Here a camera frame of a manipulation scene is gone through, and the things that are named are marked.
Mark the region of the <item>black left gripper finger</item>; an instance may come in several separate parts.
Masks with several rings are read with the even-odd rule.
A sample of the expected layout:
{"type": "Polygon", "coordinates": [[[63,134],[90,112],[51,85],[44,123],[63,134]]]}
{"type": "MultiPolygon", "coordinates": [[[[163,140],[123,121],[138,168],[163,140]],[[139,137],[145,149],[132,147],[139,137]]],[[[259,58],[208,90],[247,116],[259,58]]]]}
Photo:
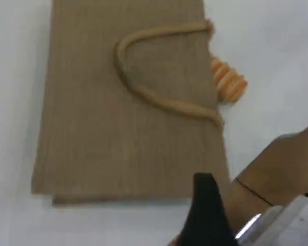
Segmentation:
{"type": "Polygon", "coordinates": [[[238,245],[211,173],[196,173],[193,197],[178,245],[238,245]]]}

